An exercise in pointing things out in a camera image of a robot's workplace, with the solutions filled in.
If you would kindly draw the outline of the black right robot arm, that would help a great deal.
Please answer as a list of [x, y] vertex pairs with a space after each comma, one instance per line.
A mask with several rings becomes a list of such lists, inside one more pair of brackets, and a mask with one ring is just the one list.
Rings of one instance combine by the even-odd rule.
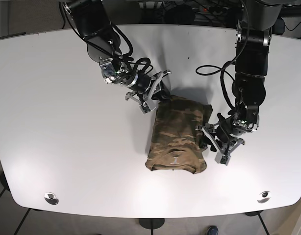
[[99, 64], [105, 83], [127, 87], [130, 91], [125, 99], [137, 102], [143, 114], [153, 111], [158, 102], [170, 100], [162, 79], [171, 71], [150, 75], [150, 58], [133, 59], [132, 43], [110, 21], [102, 1], [60, 1], [59, 7], [74, 33], [86, 43], [89, 57]]

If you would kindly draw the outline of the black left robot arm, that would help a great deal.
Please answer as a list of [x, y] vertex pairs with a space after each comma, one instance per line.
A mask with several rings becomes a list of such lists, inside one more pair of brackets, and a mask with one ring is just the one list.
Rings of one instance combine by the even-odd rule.
[[223, 96], [230, 107], [228, 117], [217, 114], [216, 124], [199, 130], [205, 144], [217, 153], [215, 161], [227, 165], [231, 153], [245, 141], [242, 134], [259, 127], [259, 107], [264, 102], [272, 27], [284, 0], [243, 0], [242, 15], [237, 20], [236, 56], [217, 67]]

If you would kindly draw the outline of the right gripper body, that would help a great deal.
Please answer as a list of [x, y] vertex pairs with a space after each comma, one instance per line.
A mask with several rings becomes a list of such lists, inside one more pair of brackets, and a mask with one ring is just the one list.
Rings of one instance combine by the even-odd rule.
[[158, 72], [153, 76], [137, 71], [134, 79], [127, 85], [131, 91], [126, 93], [125, 100], [137, 102], [143, 114], [153, 111], [157, 107], [157, 101], [170, 100], [170, 90], [162, 81], [169, 74], [170, 70]]

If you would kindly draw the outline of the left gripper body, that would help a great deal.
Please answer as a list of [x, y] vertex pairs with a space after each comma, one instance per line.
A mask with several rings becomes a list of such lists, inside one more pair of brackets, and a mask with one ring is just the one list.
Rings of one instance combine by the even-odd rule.
[[210, 150], [216, 152], [215, 161], [218, 164], [228, 165], [232, 152], [240, 145], [245, 144], [242, 138], [229, 135], [220, 122], [206, 123], [204, 126], [197, 125], [195, 130], [203, 133], [201, 143], [210, 145]]

